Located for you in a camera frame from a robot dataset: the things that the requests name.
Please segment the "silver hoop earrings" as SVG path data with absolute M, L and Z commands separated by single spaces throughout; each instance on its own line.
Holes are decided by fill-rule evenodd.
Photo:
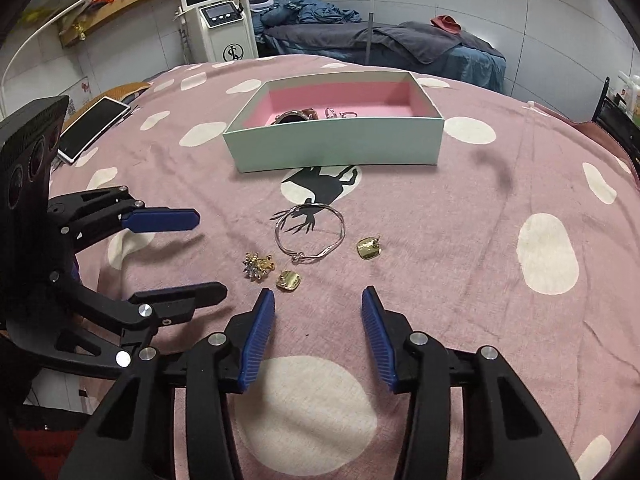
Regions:
M 333 107 L 327 107 L 324 114 L 326 114 L 326 119 L 358 117 L 358 114 L 356 112 L 353 112 L 352 110 L 336 110 Z

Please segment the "white beauty machine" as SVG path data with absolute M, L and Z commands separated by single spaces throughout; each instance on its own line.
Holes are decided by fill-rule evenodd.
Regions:
M 248 0 L 180 0 L 175 20 L 186 64 L 258 57 Z

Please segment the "blue crumpled bedding pile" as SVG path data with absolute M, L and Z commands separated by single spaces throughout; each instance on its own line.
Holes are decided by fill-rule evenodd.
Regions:
M 252 14 L 254 29 L 283 25 L 361 23 L 361 15 L 324 0 L 272 0 L 265 10 Z

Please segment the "black metal cart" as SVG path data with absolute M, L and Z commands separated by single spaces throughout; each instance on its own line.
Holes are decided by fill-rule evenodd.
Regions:
M 622 98 L 608 97 L 611 79 L 606 77 L 592 121 L 602 127 L 616 140 L 631 160 L 634 170 L 639 171 L 639 127 L 620 108 Z

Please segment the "massage bed dark blanket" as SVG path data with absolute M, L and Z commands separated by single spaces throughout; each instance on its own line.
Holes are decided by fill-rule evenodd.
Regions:
M 321 55 L 342 63 L 410 70 L 504 91 L 506 58 L 463 28 L 453 35 L 431 21 L 393 25 L 362 18 L 361 23 L 283 25 L 254 29 L 254 33 L 265 55 Z

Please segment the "white tablet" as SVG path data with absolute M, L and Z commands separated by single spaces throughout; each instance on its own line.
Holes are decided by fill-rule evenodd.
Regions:
M 109 96 L 97 100 L 63 130 L 58 141 L 58 158 L 73 165 L 89 146 L 126 117 L 130 110 L 128 104 Z

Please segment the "white leather strap watch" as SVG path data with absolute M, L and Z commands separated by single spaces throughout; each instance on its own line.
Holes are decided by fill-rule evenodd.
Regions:
M 313 108 L 304 108 L 303 110 L 287 110 L 279 114 L 273 125 L 292 124 L 293 122 L 308 122 L 308 120 L 317 120 L 318 113 Z

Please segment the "red cloth on bed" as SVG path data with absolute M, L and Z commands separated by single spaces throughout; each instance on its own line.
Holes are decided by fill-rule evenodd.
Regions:
M 461 25 L 450 15 L 437 15 L 431 19 L 431 23 L 448 34 L 459 35 L 462 31 Z

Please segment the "gold square earring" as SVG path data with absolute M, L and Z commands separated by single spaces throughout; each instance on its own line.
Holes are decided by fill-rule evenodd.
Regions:
M 356 245 L 358 256 L 370 260 L 381 255 L 382 247 L 378 236 L 363 237 Z
M 276 286 L 277 289 L 282 290 L 282 292 L 295 292 L 301 282 L 302 278 L 297 272 L 284 270 L 278 276 Z

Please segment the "gold flower brooch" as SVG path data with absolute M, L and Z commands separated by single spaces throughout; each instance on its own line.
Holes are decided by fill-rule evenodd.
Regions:
M 243 274 L 252 282 L 261 283 L 275 268 L 272 255 L 248 252 L 243 260 Z

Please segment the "mint box pink interior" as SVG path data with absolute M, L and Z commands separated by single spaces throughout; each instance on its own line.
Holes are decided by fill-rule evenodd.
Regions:
M 327 107 L 357 118 L 326 119 Z M 287 110 L 317 120 L 273 125 Z M 419 165 L 438 162 L 444 118 L 416 77 L 399 70 L 348 70 L 266 81 L 222 137 L 235 168 Z

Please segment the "pink polka dot bedspread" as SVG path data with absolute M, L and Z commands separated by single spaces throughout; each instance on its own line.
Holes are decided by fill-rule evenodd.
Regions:
M 170 70 L 55 195 L 126 185 L 151 206 L 192 207 L 191 232 L 122 232 L 80 257 L 90 288 L 133 292 L 218 281 L 224 302 L 160 330 L 181 351 L 249 308 L 248 252 L 288 266 L 318 252 L 299 289 L 276 296 L 259 376 L 230 400 L 247 479 L 389 479 L 408 411 L 378 377 L 363 289 L 444 346 L 496 347 L 551 420 L 578 474 L 600 476 L 639 409 L 639 188 L 611 154 L 532 104 L 430 81 L 445 118 L 434 167 L 240 174 L 222 132 L 266 81 L 329 73 L 318 56 Z M 363 237 L 381 255 L 361 259 Z

